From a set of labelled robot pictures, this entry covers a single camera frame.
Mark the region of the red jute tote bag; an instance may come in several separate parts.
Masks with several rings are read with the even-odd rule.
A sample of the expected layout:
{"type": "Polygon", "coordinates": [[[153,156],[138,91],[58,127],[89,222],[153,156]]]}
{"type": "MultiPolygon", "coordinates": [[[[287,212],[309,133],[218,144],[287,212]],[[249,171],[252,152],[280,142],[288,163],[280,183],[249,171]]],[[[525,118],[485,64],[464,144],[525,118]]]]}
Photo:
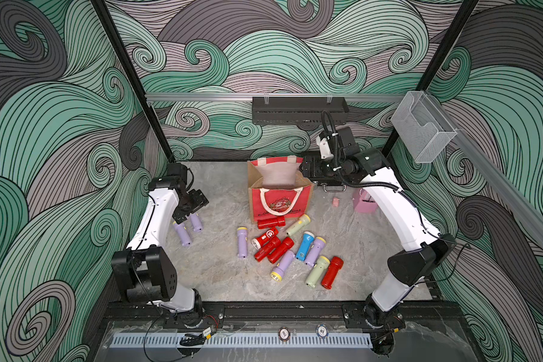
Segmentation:
{"type": "Polygon", "coordinates": [[[258,158],[247,162],[250,218],[297,218],[306,213],[313,183],[303,176],[303,158],[295,155],[258,158]]]}

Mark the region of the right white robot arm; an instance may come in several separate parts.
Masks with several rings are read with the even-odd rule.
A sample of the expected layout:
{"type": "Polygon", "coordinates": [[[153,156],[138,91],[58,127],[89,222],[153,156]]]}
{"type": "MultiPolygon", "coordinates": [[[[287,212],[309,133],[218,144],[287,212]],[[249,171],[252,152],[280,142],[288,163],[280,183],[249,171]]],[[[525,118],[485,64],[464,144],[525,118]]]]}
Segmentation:
{"type": "Polygon", "coordinates": [[[388,274],[367,298],[365,309],[372,321],[393,312],[456,246],[454,237],[441,234],[426,220],[404,191],[389,161],[377,149],[348,155],[337,166],[318,151],[306,152],[300,171],[320,185],[339,183],[365,191],[397,233],[402,251],[388,258],[388,274]]]}

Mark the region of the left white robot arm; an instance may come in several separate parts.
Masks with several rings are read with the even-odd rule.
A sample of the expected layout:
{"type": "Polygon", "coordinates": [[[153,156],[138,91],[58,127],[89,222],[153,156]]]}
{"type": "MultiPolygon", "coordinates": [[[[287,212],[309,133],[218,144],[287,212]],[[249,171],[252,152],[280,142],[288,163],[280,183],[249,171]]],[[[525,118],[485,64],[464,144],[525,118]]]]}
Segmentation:
{"type": "Polygon", "coordinates": [[[172,225],[178,229],[182,244],[191,244],[184,222],[194,217],[208,200],[202,191],[190,189],[184,176],[154,178],[148,191],[146,210],[134,237],[111,260],[121,301],[200,315],[199,292],[178,281],[176,268],[164,248],[172,225]]]}

